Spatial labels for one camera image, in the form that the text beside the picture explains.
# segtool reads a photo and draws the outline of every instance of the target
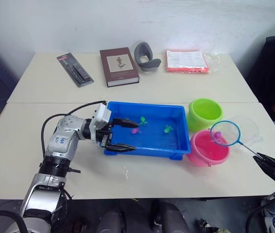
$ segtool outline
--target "toy fish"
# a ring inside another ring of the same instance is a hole
[[[165,133],[169,133],[169,132],[171,132],[171,130],[173,130],[172,126],[166,125],[166,126],[165,126],[165,129],[164,129],[164,132],[165,132]]]
[[[147,124],[148,122],[146,121],[146,118],[141,116],[141,123],[139,123],[139,125],[145,125]]]
[[[134,129],[132,129],[131,133],[133,133],[133,134],[141,133],[141,131],[139,130],[139,128],[134,128]]]
[[[215,139],[220,139],[221,138],[221,132],[217,131],[216,133],[214,133],[214,138]]]

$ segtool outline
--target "gray object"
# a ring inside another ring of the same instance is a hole
[[[110,210],[101,218],[96,233],[126,232],[123,216],[119,210]]]
[[[150,226],[153,232],[190,233],[181,211],[166,201],[153,201]]]
[[[142,62],[141,57],[146,56],[149,61],[148,62]],[[142,69],[142,71],[156,71],[159,65],[161,64],[160,59],[152,59],[152,51],[148,43],[142,42],[138,44],[134,51],[134,57],[135,61],[139,65],[139,67]]]

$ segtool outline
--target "book cover illustration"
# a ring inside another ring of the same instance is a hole
[[[133,69],[128,54],[107,56],[107,62],[111,73]]]

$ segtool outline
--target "robotic arm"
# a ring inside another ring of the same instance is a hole
[[[76,116],[63,117],[52,135],[40,169],[35,174],[30,188],[20,208],[20,215],[31,233],[49,233],[51,229],[60,226],[67,212],[66,174],[80,171],[70,168],[78,142],[91,139],[99,142],[102,147],[111,151],[125,152],[135,147],[126,144],[111,143],[114,125],[136,128],[138,124],[114,118],[110,122],[111,111],[106,105],[100,104],[92,119],[82,119]],[[18,233],[14,223],[6,233]]]

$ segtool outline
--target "plastic bag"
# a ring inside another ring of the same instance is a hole
[[[203,54],[201,51],[165,51],[166,71],[180,73],[215,72],[219,63],[218,54]]]

